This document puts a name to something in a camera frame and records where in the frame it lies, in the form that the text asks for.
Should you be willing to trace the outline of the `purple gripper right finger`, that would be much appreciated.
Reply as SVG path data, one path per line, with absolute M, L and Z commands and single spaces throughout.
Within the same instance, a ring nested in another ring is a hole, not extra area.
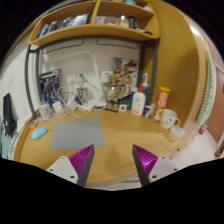
M 146 186 L 178 170 L 169 158 L 165 156 L 157 157 L 137 145 L 133 145 L 132 156 L 142 186 Z

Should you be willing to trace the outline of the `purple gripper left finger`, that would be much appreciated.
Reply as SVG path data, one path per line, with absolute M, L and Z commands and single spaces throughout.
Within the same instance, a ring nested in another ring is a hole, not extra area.
M 47 171 L 84 187 L 94 158 L 94 145 L 87 146 L 70 157 L 61 156 Z

